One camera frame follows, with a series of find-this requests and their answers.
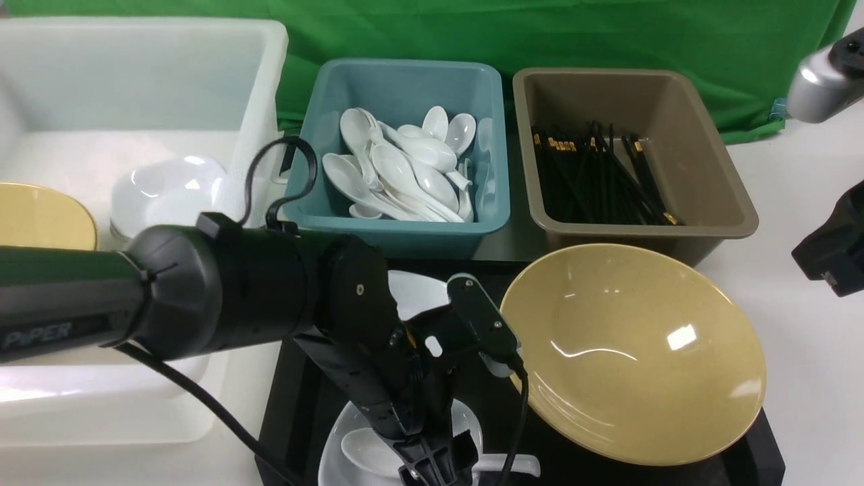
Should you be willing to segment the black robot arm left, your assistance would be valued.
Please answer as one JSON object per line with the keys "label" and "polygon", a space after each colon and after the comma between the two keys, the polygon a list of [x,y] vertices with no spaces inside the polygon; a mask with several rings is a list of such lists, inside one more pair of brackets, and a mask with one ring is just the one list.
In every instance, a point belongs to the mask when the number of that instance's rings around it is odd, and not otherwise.
{"label": "black robot arm left", "polygon": [[452,431],[452,379],[399,317],[383,253],[356,236],[244,228],[222,213],[155,225],[124,251],[2,248],[2,363],[113,348],[203,403],[300,485],[200,385],[169,366],[291,339],[398,456],[405,485],[469,485],[478,450]]}

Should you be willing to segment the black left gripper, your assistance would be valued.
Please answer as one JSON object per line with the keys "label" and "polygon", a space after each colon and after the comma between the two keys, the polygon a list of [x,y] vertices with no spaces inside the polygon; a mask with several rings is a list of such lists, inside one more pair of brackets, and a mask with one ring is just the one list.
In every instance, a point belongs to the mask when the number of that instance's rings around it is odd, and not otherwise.
{"label": "black left gripper", "polygon": [[472,485],[479,448],[452,431],[454,372],[478,354],[463,330],[447,304],[407,322],[394,310],[339,318],[296,343],[401,459],[402,484]]}

